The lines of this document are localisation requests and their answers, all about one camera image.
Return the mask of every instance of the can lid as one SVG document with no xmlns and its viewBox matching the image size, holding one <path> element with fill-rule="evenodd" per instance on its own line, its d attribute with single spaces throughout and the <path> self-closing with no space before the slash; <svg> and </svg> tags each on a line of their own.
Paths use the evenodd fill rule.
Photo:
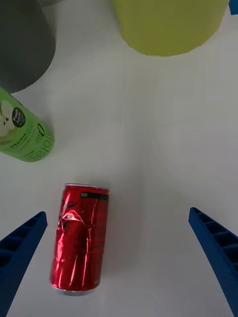
<svg viewBox="0 0 238 317">
<path fill-rule="evenodd" d="M 105 190 L 109 191 L 109 188 L 107 188 L 107 187 L 94 186 L 94 185 L 89 185 L 89 184 L 66 183 L 65 186 L 92 187 L 92 188 L 105 189 Z"/>
</svg>

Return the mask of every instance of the apple image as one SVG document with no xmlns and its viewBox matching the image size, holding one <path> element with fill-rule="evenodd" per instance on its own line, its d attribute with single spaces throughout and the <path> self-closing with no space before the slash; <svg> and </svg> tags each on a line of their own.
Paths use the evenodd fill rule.
<svg viewBox="0 0 238 317">
<path fill-rule="evenodd" d="M 15 128 L 12 122 L 12 112 L 12 105 L 8 101 L 3 100 L 0 103 L 0 137 L 8 135 L 9 131 Z"/>
</svg>

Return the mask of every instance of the black label strip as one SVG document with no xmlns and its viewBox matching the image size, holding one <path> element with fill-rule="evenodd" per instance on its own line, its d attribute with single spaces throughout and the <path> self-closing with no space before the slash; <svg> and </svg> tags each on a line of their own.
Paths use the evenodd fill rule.
<svg viewBox="0 0 238 317">
<path fill-rule="evenodd" d="M 105 194 L 83 192 L 83 193 L 81 193 L 81 197 L 82 198 L 93 198 L 93 199 L 100 199 L 100 200 L 108 201 L 108 195 L 105 195 Z"/>
</svg>

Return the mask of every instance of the green plastic bottle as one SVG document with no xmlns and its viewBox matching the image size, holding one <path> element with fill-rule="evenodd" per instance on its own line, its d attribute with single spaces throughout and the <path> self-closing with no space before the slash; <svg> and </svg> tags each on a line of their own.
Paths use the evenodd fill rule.
<svg viewBox="0 0 238 317">
<path fill-rule="evenodd" d="M 50 128 L 0 87 L 0 151 L 34 162 L 44 158 L 53 143 Z"/>
<path fill-rule="evenodd" d="M 121 34 L 146 55 L 171 56 L 218 30 L 229 0 L 113 0 Z"/>
</svg>

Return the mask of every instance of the green bottle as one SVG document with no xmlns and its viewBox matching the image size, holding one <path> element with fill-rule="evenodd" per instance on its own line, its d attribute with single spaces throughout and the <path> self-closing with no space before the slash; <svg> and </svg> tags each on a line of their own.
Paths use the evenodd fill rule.
<svg viewBox="0 0 238 317">
<path fill-rule="evenodd" d="M 50 128 L 0 87 L 0 151 L 34 162 L 44 158 L 53 143 Z"/>
</svg>

